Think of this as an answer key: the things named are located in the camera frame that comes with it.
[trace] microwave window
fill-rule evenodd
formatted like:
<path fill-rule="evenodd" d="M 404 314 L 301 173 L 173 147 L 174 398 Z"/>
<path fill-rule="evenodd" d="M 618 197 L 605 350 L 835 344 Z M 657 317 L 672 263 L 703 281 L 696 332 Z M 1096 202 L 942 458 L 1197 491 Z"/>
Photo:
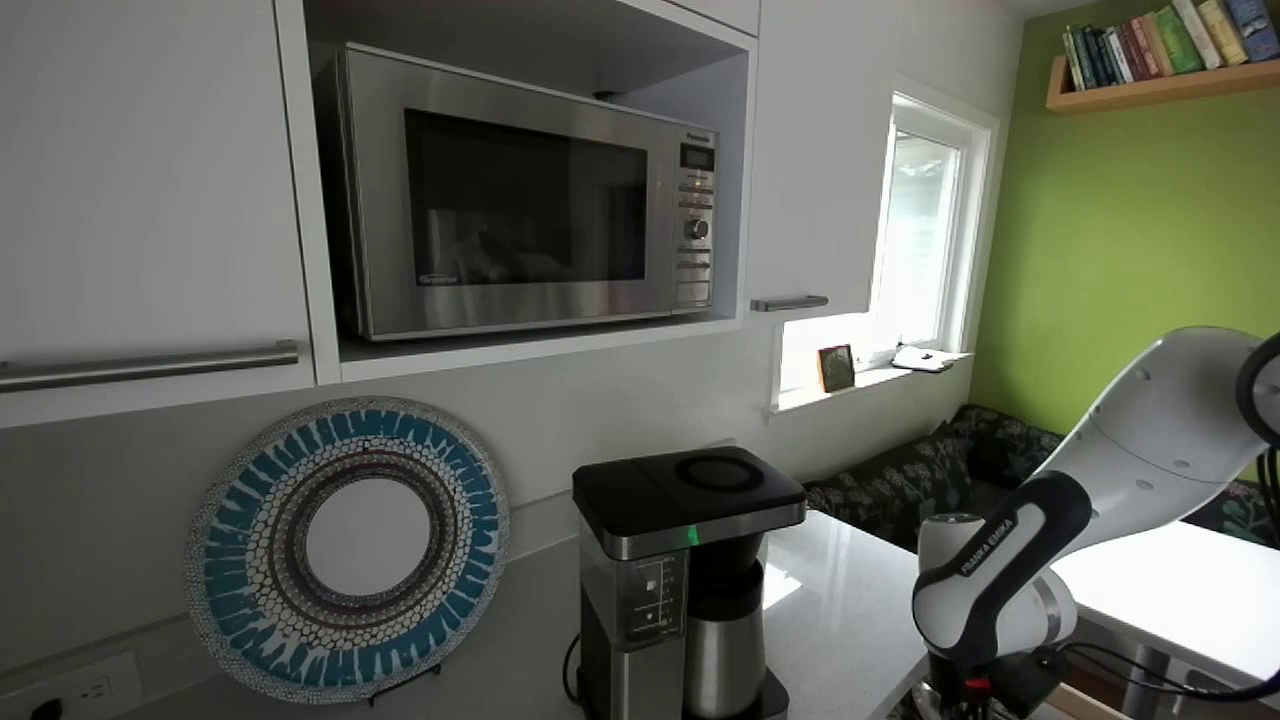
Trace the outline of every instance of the microwave window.
<path fill-rule="evenodd" d="M 646 155 L 404 114 L 420 288 L 645 281 Z"/>

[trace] microwave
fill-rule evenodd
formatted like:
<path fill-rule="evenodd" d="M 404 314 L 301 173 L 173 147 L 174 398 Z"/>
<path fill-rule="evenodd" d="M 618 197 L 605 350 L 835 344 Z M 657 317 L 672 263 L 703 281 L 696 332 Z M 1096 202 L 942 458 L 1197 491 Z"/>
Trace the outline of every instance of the microwave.
<path fill-rule="evenodd" d="M 334 309 L 359 340 L 687 321 L 715 132 L 342 44 L 317 80 Z"/>

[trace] green wall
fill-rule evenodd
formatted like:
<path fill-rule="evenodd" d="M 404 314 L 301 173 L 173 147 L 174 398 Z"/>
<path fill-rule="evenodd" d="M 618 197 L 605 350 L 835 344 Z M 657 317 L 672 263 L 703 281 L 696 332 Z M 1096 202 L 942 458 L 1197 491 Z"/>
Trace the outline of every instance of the green wall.
<path fill-rule="evenodd" d="M 1280 332 L 1280 90 L 1042 114 L 1061 30 L 1144 9 L 1022 34 L 970 399 L 1061 434 L 1168 327 Z"/>

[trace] wall outlet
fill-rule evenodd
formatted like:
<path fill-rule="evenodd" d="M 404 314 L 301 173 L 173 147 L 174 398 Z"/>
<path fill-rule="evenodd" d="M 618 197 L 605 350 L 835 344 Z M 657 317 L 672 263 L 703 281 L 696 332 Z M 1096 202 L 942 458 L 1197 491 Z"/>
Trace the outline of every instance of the wall outlet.
<path fill-rule="evenodd" d="M 0 694 L 0 720 L 32 720 L 39 705 L 58 700 L 58 720 L 115 720 L 138 705 L 132 653 L 43 677 Z"/>

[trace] cabinet handle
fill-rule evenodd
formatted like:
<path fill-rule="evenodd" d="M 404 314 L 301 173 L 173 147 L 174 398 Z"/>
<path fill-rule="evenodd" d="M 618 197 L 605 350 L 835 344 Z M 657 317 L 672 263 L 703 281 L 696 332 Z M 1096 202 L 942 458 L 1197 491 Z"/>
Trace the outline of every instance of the cabinet handle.
<path fill-rule="evenodd" d="M 28 390 L 73 390 L 73 385 L 118 385 L 149 376 L 194 376 L 194 372 L 231 372 L 231 370 L 281 370 L 297 365 L 303 354 L 291 340 L 265 350 L 229 350 L 229 354 L 184 354 L 184 355 L 135 355 L 135 362 L 99 362 L 99 365 L 0 365 L 0 391 Z"/>
<path fill-rule="evenodd" d="M 823 309 L 830 306 L 826 296 L 770 296 L 770 299 L 752 299 L 752 314 L 788 314 L 788 309 Z"/>

